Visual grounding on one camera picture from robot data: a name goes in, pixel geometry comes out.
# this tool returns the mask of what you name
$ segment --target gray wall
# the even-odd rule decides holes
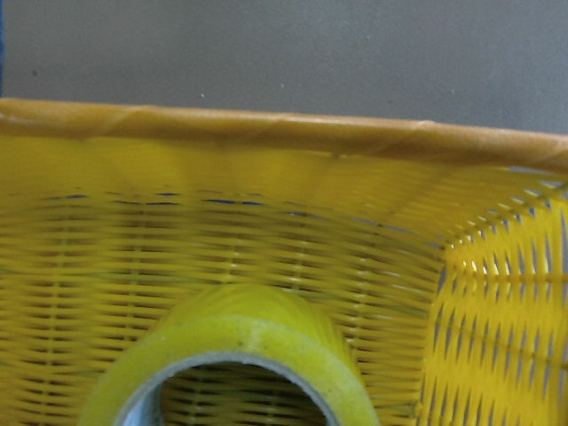
[[[568,133],[568,2],[8,0],[4,95]]]

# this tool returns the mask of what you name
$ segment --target basket rim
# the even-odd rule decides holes
[[[0,99],[0,135],[192,139],[568,174],[568,135],[432,121]]]

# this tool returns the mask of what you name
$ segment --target yellow tape roll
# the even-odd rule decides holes
[[[286,377],[328,425],[380,424],[331,320],[299,296],[256,285],[212,288],[176,306],[101,376],[79,424],[162,424],[163,382],[187,368],[227,361]]]

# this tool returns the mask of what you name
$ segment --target woven plastic basket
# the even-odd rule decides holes
[[[568,138],[4,99],[0,148],[1,424],[76,424],[159,319],[233,284],[318,306],[383,425],[568,424]],[[325,423],[254,366],[160,398],[167,424]]]

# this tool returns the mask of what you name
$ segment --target woven mesh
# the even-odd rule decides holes
[[[75,424],[172,306],[232,283],[320,306],[384,425],[568,422],[566,175],[200,141],[0,143],[2,424]],[[285,380],[258,392],[267,376],[183,373],[166,419],[321,424]],[[196,383],[216,415],[191,423]]]

